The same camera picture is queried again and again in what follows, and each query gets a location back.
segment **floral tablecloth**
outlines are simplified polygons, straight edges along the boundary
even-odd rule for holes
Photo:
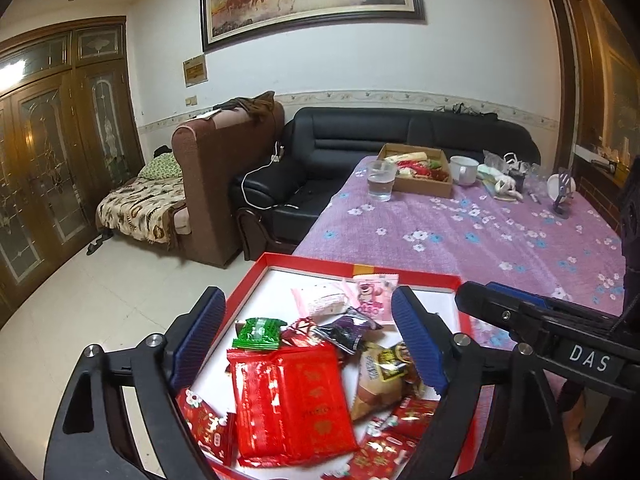
[[[339,262],[455,274],[535,294],[622,312],[625,261],[620,238],[575,193],[567,220],[540,204],[491,198],[478,182],[454,186],[451,199],[367,193],[365,158],[311,228],[295,254]],[[480,344],[504,337],[476,322]]]

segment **white floor tile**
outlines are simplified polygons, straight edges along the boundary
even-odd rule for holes
[[[208,286],[216,286],[229,295],[252,263],[238,256],[226,270],[223,270],[197,262],[183,261],[164,282],[149,292],[146,300],[138,304],[136,309],[167,329],[177,316],[191,310]]]
[[[0,433],[24,465],[42,478],[53,419],[85,346],[130,348],[164,332],[207,285],[229,294],[251,264],[240,256],[222,270],[114,237],[55,272],[0,331]],[[130,420],[146,469],[162,474],[135,408]]]
[[[146,336],[154,332],[164,333],[165,329],[140,314],[137,310],[132,310],[113,334],[102,343],[102,348],[104,348],[105,352],[133,348]]]

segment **charging cable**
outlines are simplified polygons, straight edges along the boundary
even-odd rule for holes
[[[246,197],[246,192],[244,191],[244,181],[246,180],[246,178],[251,175],[252,173],[255,173],[256,171],[260,171],[263,170],[264,168],[268,168],[271,164],[273,164],[274,162],[279,162],[280,161],[280,143],[278,141],[276,141],[276,143],[273,145],[273,155],[271,155],[271,161],[268,164],[265,164],[264,166],[261,166],[260,168],[257,168],[256,170],[251,170],[249,173],[247,173],[243,178],[242,178],[242,182],[240,184],[240,189],[242,190],[242,196],[244,197],[244,201],[246,202],[247,205],[250,205],[251,207],[255,208],[255,209],[259,209],[260,211],[267,211],[267,209],[271,209],[273,207],[277,207],[280,204],[274,204],[274,205],[270,205],[268,207],[259,207],[257,205],[252,204],[251,202],[249,202],[249,200]]]

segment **glass of water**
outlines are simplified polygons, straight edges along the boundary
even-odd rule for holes
[[[391,190],[396,180],[398,167],[386,160],[374,160],[367,164],[367,185],[369,196],[386,202],[391,199]]]

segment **blue gripper pad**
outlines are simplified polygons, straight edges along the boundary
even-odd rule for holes
[[[193,384],[225,317],[225,294],[208,286],[188,314],[178,316],[165,337],[164,371],[174,393]]]
[[[394,291],[391,313],[422,382],[443,395],[451,378],[445,368],[451,352],[451,331],[438,314],[427,312],[405,285]]]
[[[544,298],[535,294],[529,294],[528,292],[524,292],[524,290],[520,290],[519,288],[513,288],[512,286],[503,285],[496,282],[487,283],[486,288],[488,288],[489,290],[493,290],[494,292],[506,294],[507,296],[511,296],[512,298],[516,298],[520,301],[527,301],[537,307],[549,310],[549,306],[548,304],[546,304]]]

